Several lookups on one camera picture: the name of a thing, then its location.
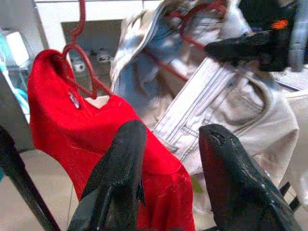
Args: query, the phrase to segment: floor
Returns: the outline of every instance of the floor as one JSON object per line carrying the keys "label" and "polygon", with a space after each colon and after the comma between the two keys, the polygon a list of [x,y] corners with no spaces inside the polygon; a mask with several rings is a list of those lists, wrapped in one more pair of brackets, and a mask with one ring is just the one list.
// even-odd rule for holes
{"label": "floor", "polygon": [[[78,205],[70,178],[55,160],[41,151],[26,152],[21,157],[60,229],[66,230]],[[0,231],[43,230],[8,177],[0,183],[0,195]],[[291,202],[294,197],[291,188],[285,200]],[[308,212],[300,207],[295,218],[303,231],[308,231]]]}

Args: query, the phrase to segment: white wall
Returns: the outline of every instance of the white wall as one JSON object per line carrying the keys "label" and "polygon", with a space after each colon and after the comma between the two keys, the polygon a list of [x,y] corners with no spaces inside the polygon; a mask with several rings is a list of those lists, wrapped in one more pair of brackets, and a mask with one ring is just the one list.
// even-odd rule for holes
{"label": "white wall", "polygon": [[32,0],[0,0],[0,27],[20,31],[30,46],[33,58],[44,49]]}

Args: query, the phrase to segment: red garment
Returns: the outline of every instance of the red garment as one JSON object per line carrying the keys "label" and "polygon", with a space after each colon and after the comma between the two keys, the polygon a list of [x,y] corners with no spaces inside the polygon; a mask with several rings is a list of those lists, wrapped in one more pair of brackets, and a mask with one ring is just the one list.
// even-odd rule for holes
{"label": "red garment", "polygon": [[[46,50],[34,61],[28,82],[30,127],[35,146],[63,166],[80,199],[92,169],[107,152],[116,131],[123,123],[140,119],[115,95],[100,109],[89,104],[60,77],[65,71],[59,56],[57,51]],[[67,73],[73,76],[70,68]],[[78,109],[69,92],[77,98]],[[142,167],[146,207],[139,206],[138,228],[165,231],[184,227],[194,231],[188,173],[150,130],[146,142]]]}

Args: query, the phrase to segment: clothes hanger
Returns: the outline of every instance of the clothes hanger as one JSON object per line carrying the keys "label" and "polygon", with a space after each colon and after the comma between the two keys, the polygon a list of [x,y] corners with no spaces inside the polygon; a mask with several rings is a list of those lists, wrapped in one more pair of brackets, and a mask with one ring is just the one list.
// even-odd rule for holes
{"label": "clothes hanger", "polygon": [[67,44],[64,49],[63,49],[63,62],[67,63],[66,56],[67,53],[71,50],[76,50],[79,55],[82,57],[83,61],[85,62],[88,70],[89,70],[89,75],[92,83],[92,91],[84,88],[81,86],[79,83],[74,78],[70,78],[69,76],[66,76],[66,80],[73,86],[77,87],[79,90],[81,90],[83,93],[86,95],[90,96],[92,99],[97,98],[97,91],[99,88],[103,89],[109,96],[112,95],[112,92],[108,87],[106,87],[95,75],[93,67],[91,65],[91,62],[86,55],[86,53],[83,51],[83,49],[78,46],[77,44],[77,36],[80,35],[84,29],[85,26],[85,21],[86,21],[86,9],[85,9],[85,0],[79,0],[79,10],[80,10],[80,19],[79,23],[76,28],[74,28],[71,31],[71,37],[72,37],[72,42]]}
{"label": "clothes hanger", "polygon": [[[189,19],[194,16],[196,13],[198,13],[201,10],[217,10],[218,12],[222,13],[222,15],[225,14],[226,12],[226,8],[223,5],[224,0],[216,0],[214,2],[211,3],[204,3],[204,4],[200,4],[197,5],[195,7],[193,7],[187,14],[183,14],[182,12],[170,12],[168,14],[169,17],[171,18],[180,18],[182,19],[181,22],[181,27],[180,27],[180,37],[190,43],[195,45],[198,49],[205,51],[205,46],[204,44],[195,41],[192,37],[185,35],[185,28],[188,24]],[[176,69],[174,69],[171,65],[165,64],[162,61],[160,61],[159,59],[157,59],[153,54],[151,54],[148,50],[144,49],[143,53],[145,53],[152,61],[154,61],[156,64],[158,64],[159,66],[161,66],[163,69],[167,70],[168,72],[174,74],[177,78],[187,82],[188,78],[184,75],[182,75],[181,73],[179,73]]]}

